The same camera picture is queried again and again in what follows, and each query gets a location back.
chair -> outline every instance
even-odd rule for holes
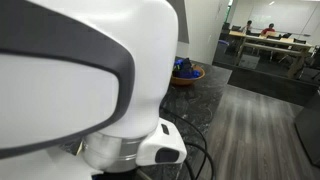
[[[314,80],[317,76],[320,75],[320,45],[315,46],[311,54],[311,57],[307,58],[307,60],[305,61],[298,79],[300,79],[303,75],[305,68],[319,70],[319,72],[311,78],[312,80]]]
[[[231,31],[240,31],[241,26],[232,26]]]
[[[230,23],[224,23],[222,26],[222,30],[229,30]]]
[[[305,40],[299,40],[299,39],[296,39],[296,38],[294,38],[293,39],[293,42],[294,43],[299,43],[299,44],[306,44],[307,43],[307,41],[305,41]],[[293,51],[299,51],[300,50],[300,48],[297,48],[297,47],[292,47],[291,48],[291,50],[293,50]],[[291,57],[291,58],[294,58],[295,56],[292,56],[292,55],[285,55],[278,63],[281,63],[283,60],[285,60],[287,57]]]
[[[287,38],[287,39],[288,39],[291,35],[292,35],[291,33],[286,33],[286,34],[284,34],[284,35],[282,36],[282,38]]]
[[[260,36],[260,33],[249,33],[248,36],[259,37],[259,36]]]
[[[275,37],[275,36],[267,36],[267,39],[273,39],[273,40],[280,40],[282,37]]]
[[[260,33],[249,33],[248,36],[259,37]],[[258,44],[257,41],[255,41],[255,40],[249,40],[248,43]]]
[[[281,36],[280,37],[275,37],[275,36],[267,36],[267,39],[272,39],[272,40],[280,40],[281,39]],[[276,47],[277,45],[276,44],[273,44],[273,43],[266,43],[265,44],[266,46],[270,46],[270,47]],[[270,59],[269,59],[269,61],[271,62],[271,60],[272,60],[272,57],[273,57],[273,51],[270,51]]]

black cable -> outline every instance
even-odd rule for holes
[[[174,117],[182,120],[183,122],[189,124],[194,130],[196,130],[196,131],[200,134],[201,138],[203,139],[204,149],[205,149],[205,151],[207,151],[207,148],[208,148],[208,146],[207,146],[207,140],[206,140],[206,138],[203,136],[203,134],[199,131],[199,129],[198,129],[195,125],[193,125],[192,123],[190,123],[190,122],[187,121],[186,119],[178,116],[177,114],[169,111],[168,109],[164,108],[163,106],[160,106],[160,108],[163,109],[165,112],[170,113],[170,114],[173,115]],[[203,157],[203,160],[202,160],[202,164],[201,164],[201,166],[200,166],[200,169],[199,169],[199,171],[198,171],[197,176],[196,176],[195,179],[198,179],[198,178],[199,178],[200,173],[201,173],[201,171],[202,171],[202,169],[203,169],[203,166],[204,166],[204,164],[206,163],[206,159],[207,159],[206,156],[204,156],[204,157]]]
[[[187,167],[187,169],[188,169],[188,171],[189,171],[190,179],[191,179],[191,180],[195,180],[194,173],[193,173],[193,171],[192,171],[192,168],[191,168],[191,166],[190,166],[190,163],[189,163],[187,160],[185,160],[185,161],[184,161],[184,164],[186,165],[186,167]]]
[[[184,144],[188,145],[188,146],[196,147],[205,154],[205,157],[207,157],[209,159],[209,162],[211,165],[211,179],[210,180],[215,180],[214,164],[213,164],[213,160],[212,160],[212,157],[210,156],[210,154],[205,149],[203,149],[201,146],[199,146],[198,144],[194,144],[191,142],[184,142]]]

white robot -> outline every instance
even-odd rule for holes
[[[2,0],[0,180],[182,163],[159,118],[178,22],[165,0]],[[60,144],[83,138],[73,156]]]

blue object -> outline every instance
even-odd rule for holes
[[[225,45],[229,46],[229,42],[224,41],[224,40],[219,40],[218,43],[219,44],[225,44]]]
[[[174,69],[172,72],[174,77],[191,79],[197,77],[197,73],[194,74],[192,64],[189,58],[178,59],[174,62]]]
[[[198,71],[198,70],[193,70],[192,77],[193,77],[193,78],[198,78],[198,77],[200,77],[200,71]]]

black trim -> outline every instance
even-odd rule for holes
[[[156,163],[174,163],[180,156],[179,151],[170,148],[161,148],[157,151]]]
[[[311,165],[314,166],[314,167],[320,168],[320,165],[317,165],[317,164],[313,163],[312,158],[310,157],[310,155],[309,155],[309,153],[308,153],[308,151],[307,151],[307,148],[304,146],[304,143],[303,143],[303,141],[302,141],[302,139],[301,139],[300,132],[299,132],[299,129],[298,129],[298,127],[297,127],[297,123],[296,123],[296,122],[294,123],[294,128],[296,129],[296,132],[297,132],[299,141],[300,141],[300,143],[301,143],[301,145],[302,145],[302,148],[303,148],[304,152],[307,154],[307,157],[308,157]]]
[[[169,135],[169,129],[165,124],[161,124],[162,127],[162,131],[163,133],[165,133],[166,135]]]
[[[67,137],[0,149],[0,159],[85,136],[109,126],[125,114],[135,74],[130,52],[95,29],[38,5],[21,0],[3,0],[1,4],[0,53],[68,61],[111,72],[119,80],[119,95],[115,112],[103,123]]]

